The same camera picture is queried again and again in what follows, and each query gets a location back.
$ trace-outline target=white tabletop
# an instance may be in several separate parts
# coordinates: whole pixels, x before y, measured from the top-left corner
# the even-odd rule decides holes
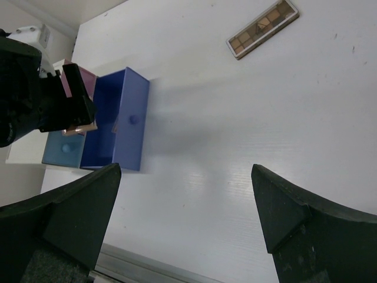
[[[377,214],[377,1],[293,1],[301,17],[237,61],[226,39],[273,1],[129,0],[81,25],[73,61],[152,80],[141,173],[105,242],[223,282],[277,282],[259,163]],[[43,190],[82,175],[48,169]]]

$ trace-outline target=eyeshadow palette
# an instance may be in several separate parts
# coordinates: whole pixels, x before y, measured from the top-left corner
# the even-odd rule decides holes
[[[288,0],[279,1],[257,20],[251,22],[227,44],[237,60],[253,51],[299,17],[299,11]]]

